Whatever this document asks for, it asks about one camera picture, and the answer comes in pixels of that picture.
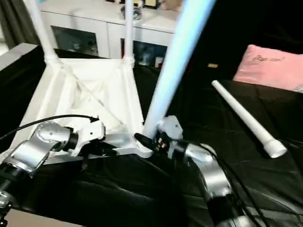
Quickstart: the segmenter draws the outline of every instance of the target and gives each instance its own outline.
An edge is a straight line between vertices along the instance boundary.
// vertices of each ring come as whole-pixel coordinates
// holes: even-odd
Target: shelf
[[[105,0],[46,0],[41,4],[45,12],[124,24],[120,12],[122,4]],[[178,13],[172,10],[143,9],[143,17],[134,21],[134,27],[174,33]]]

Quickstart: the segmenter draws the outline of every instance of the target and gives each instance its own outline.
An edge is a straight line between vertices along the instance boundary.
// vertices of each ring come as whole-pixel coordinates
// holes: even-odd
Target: curtain
[[[0,0],[0,22],[10,49],[21,43],[40,45],[23,0]]]

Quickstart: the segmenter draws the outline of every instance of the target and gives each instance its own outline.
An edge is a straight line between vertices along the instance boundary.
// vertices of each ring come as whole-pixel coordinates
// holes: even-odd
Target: light blue pole
[[[153,139],[165,116],[215,0],[186,0],[160,73],[143,134]]]

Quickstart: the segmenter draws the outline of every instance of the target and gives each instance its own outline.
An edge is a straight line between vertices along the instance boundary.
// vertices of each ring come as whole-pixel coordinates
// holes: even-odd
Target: white pipe end cap
[[[287,148],[278,140],[271,140],[264,145],[264,150],[271,158],[282,156],[287,152]]]

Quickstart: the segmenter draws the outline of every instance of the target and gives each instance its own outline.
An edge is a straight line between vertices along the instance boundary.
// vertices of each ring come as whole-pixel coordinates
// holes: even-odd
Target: table
[[[88,58],[57,53],[65,58]],[[43,52],[37,47],[0,72],[5,110],[0,113],[1,134],[20,123],[44,67]],[[158,69],[134,68],[144,117],[158,74]],[[289,149],[281,158],[269,159],[208,80],[194,70],[185,75],[168,114],[178,117],[185,139],[211,145],[232,166],[272,226],[303,226],[303,95],[221,81]],[[0,147],[7,147],[11,139],[0,141]],[[92,159],[86,170],[81,164],[42,167],[22,189],[15,208],[92,227],[213,226],[187,167],[162,154],[149,159],[136,155]]]

